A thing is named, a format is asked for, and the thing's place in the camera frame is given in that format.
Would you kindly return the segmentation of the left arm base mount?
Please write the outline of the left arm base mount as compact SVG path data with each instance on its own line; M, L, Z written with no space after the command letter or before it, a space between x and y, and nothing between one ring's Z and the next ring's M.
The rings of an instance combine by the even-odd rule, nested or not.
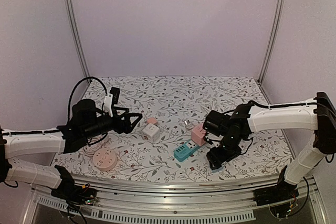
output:
M66 201L67 218L72 223L77 223L73 220L73 212L79 214L83 222L87 223L80 206L93 205L97 201L98 191L91 188L89 183L76 185L73 177L64 167L56 165L54 168L60 173L61 182L57 188L51 190L51 195Z

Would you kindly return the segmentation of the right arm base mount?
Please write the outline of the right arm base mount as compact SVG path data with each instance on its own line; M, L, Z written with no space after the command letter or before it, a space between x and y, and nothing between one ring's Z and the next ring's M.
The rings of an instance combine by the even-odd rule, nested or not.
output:
M275 204L277 202L293 199L294 203L299 196L297 185L285 182L285 166L279 175L277 183L274 186L256 189L253 191L254 201L257 206ZM287 218L292 212L294 203L285 203L270 207L271 214L276 218Z

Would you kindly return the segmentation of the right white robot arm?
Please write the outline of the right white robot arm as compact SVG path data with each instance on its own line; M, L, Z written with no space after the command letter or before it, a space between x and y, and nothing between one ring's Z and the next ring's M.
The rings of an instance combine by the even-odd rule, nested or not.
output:
M231 115L210 111L203 123L206 133L221 137L219 145L206 154L212 170L241 154L239 144L255 132L267 130L309 130L309 142L282 169L271 190L276 201L284 200L296 185L328 155L335 154L335 106L325 92L300 102L263 105L248 101Z

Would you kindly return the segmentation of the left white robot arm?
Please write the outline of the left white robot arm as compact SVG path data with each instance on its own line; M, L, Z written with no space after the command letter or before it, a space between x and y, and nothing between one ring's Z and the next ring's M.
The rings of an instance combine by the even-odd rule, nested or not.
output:
M94 100L83 99L72 107L65 125L38 131L1 130L1 182L24 182L57 189L67 200L78 195L70 173L62 166L43 166L20 160L38 153L69 154L101 142L110 131L131 133L142 119L141 113L115 107L108 101L102 109Z

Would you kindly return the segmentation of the pink cube socket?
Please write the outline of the pink cube socket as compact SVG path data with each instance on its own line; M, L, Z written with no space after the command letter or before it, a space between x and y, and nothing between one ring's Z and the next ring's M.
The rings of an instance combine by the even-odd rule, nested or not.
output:
M203 125L199 124L192 128L191 130L191 140L198 146L203 146L206 142L204 141L206 131L203 129Z

